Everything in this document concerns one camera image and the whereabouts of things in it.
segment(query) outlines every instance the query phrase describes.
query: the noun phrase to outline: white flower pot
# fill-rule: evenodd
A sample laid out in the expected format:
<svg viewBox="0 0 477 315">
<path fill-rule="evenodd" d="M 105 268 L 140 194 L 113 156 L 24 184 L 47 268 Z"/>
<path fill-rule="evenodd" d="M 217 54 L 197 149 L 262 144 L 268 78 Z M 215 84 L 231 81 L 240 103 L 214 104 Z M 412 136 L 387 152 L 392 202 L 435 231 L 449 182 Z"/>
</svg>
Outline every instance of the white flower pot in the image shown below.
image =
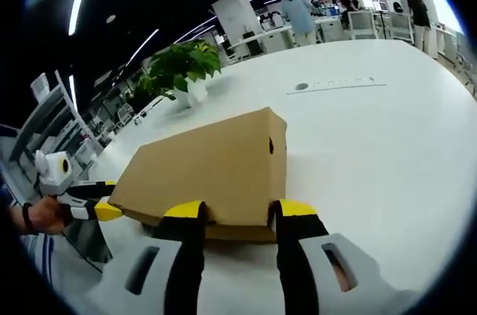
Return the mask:
<svg viewBox="0 0 477 315">
<path fill-rule="evenodd" d="M 181 107 L 190 108 L 197 106 L 201 101 L 207 98 L 206 81 L 197 79 L 195 82 L 186 78 L 188 93 L 182 92 L 174 87 L 174 95 Z"/>
</svg>

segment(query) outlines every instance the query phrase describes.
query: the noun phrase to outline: brown cardboard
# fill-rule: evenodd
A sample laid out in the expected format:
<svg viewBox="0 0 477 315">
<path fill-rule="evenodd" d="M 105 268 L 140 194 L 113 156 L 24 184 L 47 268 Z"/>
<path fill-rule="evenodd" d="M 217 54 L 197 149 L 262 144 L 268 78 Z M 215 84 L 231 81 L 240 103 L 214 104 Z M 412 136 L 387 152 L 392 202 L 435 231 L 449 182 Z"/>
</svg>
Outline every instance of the brown cardboard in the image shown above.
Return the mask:
<svg viewBox="0 0 477 315">
<path fill-rule="evenodd" d="M 208 239 L 273 241 L 271 202 L 285 197 L 286 123 L 270 108 L 141 146 L 110 198 L 155 226 L 171 207 L 203 200 Z"/>
</svg>

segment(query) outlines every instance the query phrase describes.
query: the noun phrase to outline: white table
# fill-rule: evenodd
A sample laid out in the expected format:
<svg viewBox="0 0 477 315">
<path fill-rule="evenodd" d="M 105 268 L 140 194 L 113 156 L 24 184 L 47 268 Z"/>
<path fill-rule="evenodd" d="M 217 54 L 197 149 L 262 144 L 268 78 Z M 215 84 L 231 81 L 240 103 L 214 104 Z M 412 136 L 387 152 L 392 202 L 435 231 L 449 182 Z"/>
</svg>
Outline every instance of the white table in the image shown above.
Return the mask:
<svg viewBox="0 0 477 315">
<path fill-rule="evenodd" d="M 356 77 L 386 86 L 287 95 L 298 83 Z M 208 89 L 197 109 L 175 113 L 163 101 L 129 123 L 91 179 L 117 180 L 141 144 L 270 106 L 288 122 L 287 198 L 312 204 L 394 287 L 423 291 L 435 280 L 469 220 L 477 174 L 477 104 L 444 67 L 400 41 L 330 42 L 226 67 Z M 101 229 L 113 256 L 142 234 L 126 217 Z M 206 249 L 199 314 L 283 314 L 276 251 Z"/>
<path fill-rule="evenodd" d="M 319 25 L 321 23 L 326 23 L 326 22 L 339 22 L 339 20 L 340 20 L 339 16 L 323 16 L 323 17 L 318 17 L 318 18 L 314 19 L 316 25 Z M 264 39 L 265 37 L 270 36 L 272 34 L 281 34 L 282 32 L 286 32 L 286 31 L 289 31 L 289 30 L 291 30 L 291 25 L 285 25 L 285 26 L 280 27 L 280 28 L 275 28 L 274 30 L 266 31 L 263 34 L 256 34 L 255 36 L 248 37 L 246 39 L 243 39 L 240 42 L 237 42 L 237 43 L 231 45 L 229 47 L 229 49 L 235 49 L 235 48 L 237 48 L 240 45 L 243 45 L 245 43 L 256 41 L 258 39 Z"/>
</svg>

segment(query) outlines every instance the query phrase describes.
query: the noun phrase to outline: man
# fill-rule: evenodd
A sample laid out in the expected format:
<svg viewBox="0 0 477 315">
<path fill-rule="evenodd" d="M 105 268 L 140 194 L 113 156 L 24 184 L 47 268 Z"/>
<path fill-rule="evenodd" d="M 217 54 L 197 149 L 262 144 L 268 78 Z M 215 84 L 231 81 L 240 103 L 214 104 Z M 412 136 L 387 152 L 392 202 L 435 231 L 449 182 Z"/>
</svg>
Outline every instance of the man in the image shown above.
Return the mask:
<svg viewBox="0 0 477 315">
<path fill-rule="evenodd" d="M 416 48 L 429 53 L 429 38 L 431 32 L 431 22 L 427 14 L 427 6 L 423 0 L 408 0 L 409 11 L 414 20 L 414 33 Z"/>
<path fill-rule="evenodd" d="M 295 41 L 303 45 L 316 44 L 316 28 L 311 12 L 317 13 L 308 0 L 282 0 L 282 16 L 291 23 Z"/>
</svg>

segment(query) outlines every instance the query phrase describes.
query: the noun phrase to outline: human hand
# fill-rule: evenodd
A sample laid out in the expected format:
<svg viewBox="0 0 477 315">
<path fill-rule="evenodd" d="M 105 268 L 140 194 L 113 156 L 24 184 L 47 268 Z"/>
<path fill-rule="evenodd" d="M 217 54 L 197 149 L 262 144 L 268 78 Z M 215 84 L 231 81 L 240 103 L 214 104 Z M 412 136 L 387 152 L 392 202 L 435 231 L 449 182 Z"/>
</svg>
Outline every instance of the human hand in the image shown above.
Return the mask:
<svg viewBox="0 0 477 315">
<path fill-rule="evenodd" d="M 35 231 L 57 235 L 65 229 L 63 210 L 54 197 L 43 197 L 28 209 L 28 216 Z"/>
</svg>

